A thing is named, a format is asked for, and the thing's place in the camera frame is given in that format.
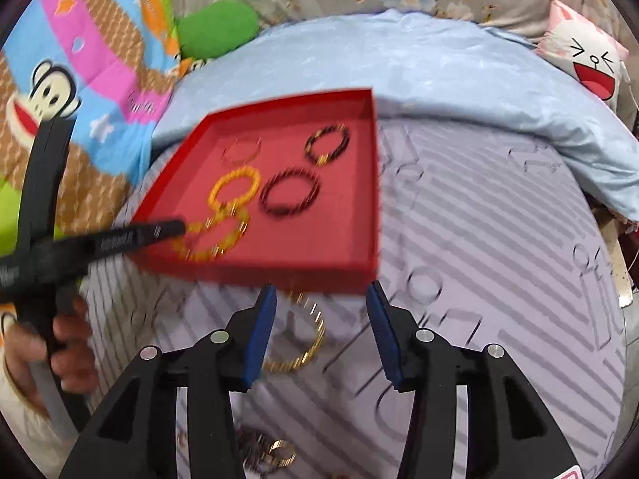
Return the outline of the person's left hand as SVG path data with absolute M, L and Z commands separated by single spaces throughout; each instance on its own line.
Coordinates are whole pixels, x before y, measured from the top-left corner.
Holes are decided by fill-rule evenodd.
M 61 380 L 65 392 L 91 395 L 99 385 L 93 350 L 89 346 L 92 335 L 87 321 L 88 305 L 81 295 L 73 298 L 73 314 L 58 315 L 53 321 L 55 337 L 63 348 L 49 358 L 46 342 L 24 325 L 13 323 L 4 339 L 6 369 L 17 390 L 39 411 L 42 402 L 29 365 L 51 361 L 53 373 Z

